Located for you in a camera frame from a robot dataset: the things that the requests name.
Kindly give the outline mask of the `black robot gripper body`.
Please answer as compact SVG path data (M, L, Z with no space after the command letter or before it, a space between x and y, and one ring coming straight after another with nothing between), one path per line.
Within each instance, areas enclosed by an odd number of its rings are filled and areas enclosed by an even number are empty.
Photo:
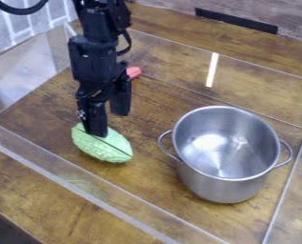
M126 75L127 63L118 61L117 47L119 39L94 42L83 35L75 35L69 40L69 57L73 78L79 83L77 100L110 99L115 81Z

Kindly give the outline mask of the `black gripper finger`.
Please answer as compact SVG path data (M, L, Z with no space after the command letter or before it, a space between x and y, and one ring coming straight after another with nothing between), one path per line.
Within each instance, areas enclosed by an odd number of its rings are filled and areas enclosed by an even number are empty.
M131 106L131 79L123 75L114 83L110 95L110 110L111 113L127 116Z
M107 136L107 114L105 103L82 99L77 102L78 116L87 134L98 137Z

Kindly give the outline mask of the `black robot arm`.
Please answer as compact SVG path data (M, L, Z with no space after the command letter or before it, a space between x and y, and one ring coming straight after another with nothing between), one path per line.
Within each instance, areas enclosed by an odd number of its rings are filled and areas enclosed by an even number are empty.
M118 57L131 49L130 10L123 0L73 0L83 33L69 40L78 116L87 134L107 136L107 113L127 116L131 106L129 63Z

